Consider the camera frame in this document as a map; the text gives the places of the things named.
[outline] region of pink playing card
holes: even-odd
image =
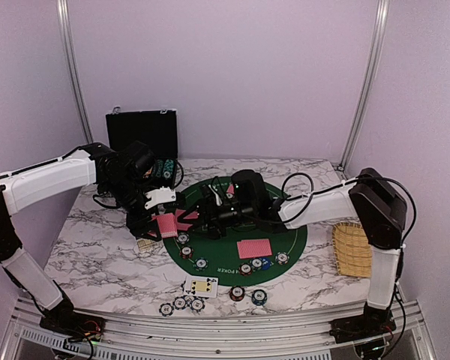
[[[187,231],[192,225],[190,223],[179,223],[179,216],[183,214],[185,210],[180,210],[179,208],[175,211],[175,221],[177,223],[177,230]],[[198,212],[191,212],[185,219],[193,220],[198,219]]]
[[[178,236],[177,223],[174,214],[163,214],[154,216],[153,219],[157,219],[158,229],[163,239],[172,238]]]
[[[237,242],[238,256],[240,259],[251,259],[254,257],[270,257],[272,247],[270,240],[259,238],[257,240],[242,240]]]

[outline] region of purple wall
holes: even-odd
[[[83,143],[65,67],[56,1],[0,0],[0,172],[59,156]],[[76,192],[13,217],[42,265]],[[17,290],[0,268],[0,343]]]
[[[450,1],[393,1],[350,174],[376,167],[412,192],[403,289],[450,359]]]
[[[338,161],[376,1],[70,2],[95,139],[105,114],[178,109],[181,156]]]

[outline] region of round green mat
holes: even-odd
[[[187,207],[192,206],[201,196],[200,186],[209,184],[211,179],[204,180],[189,186],[183,191],[187,199]],[[218,178],[214,181],[214,188],[220,193],[218,187],[220,182],[223,189],[230,186],[230,177]],[[280,196],[280,189],[273,185],[265,184],[266,189],[273,197]],[[245,225],[226,230],[226,237],[218,240],[204,238],[193,232],[189,233],[190,241],[187,246],[193,248],[193,257],[191,259],[182,259],[180,257],[181,245],[176,243],[175,238],[166,238],[163,240],[165,248],[172,259],[190,275],[209,276],[219,278],[218,283],[224,286],[251,286],[261,284],[277,276],[282,275],[293,264],[297,262],[307,244],[307,227],[290,230],[279,234],[270,234],[255,229],[254,225]],[[254,271],[253,274],[243,276],[239,273],[239,266],[243,263],[249,263],[251,259],[240,259],[237,242],[245,239],[270,239],[272,256],[267,256],[271,263],[267,270]],[[289,262],[286,265],[278,265],[275,262],[275,255],[279,252],[289,254]],[[196,259],[204,257],[208,260],[208,268],[198,271],[194,268]]]

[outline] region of metal pole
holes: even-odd
[[[368,97],[370,95],[372,85],[374,84],[375,76],[377,75],[377,68],[380,60],[380,54],[383,47],[383,38],[385,36],[385,27],[387,16],[389,14],[389,0],[379,0],[376,9],[375,27],[373,29],[372,44],[370,48],[370,55],[368,56],[367,71],[365,73],[364,83],[361,88],[360,98],[358,100],[355,117],[353,119],[352,128],[346,141],[345,149],[343,150],[339,169],[346,171],[350,159],[353,155],[357,140],[359,139],[360,128],[365,117],[367,109]]]
[[[82,126],[83,136],[85,141],[93,143],[92,131],[90,129],[89,117],[87,116],[85,102],[83,100],[82,90],[80,88],[80,81],[77,70],[77,61],[74,53],[74,42],[72,41],[72,33],[70,27],[70,20],[68,19],[68,1],[57,0],[58,5],[58,21],[60,23],[61,39],[63,41],[63,47],[65,52],[65,60],[67,62],[68,75],[73,90],[73,96],[75,97],[76,109]]]

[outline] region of yellow basket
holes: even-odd
[[[369,278],[372,251],[359,223],[337,223],[331,233],[339,275]]]

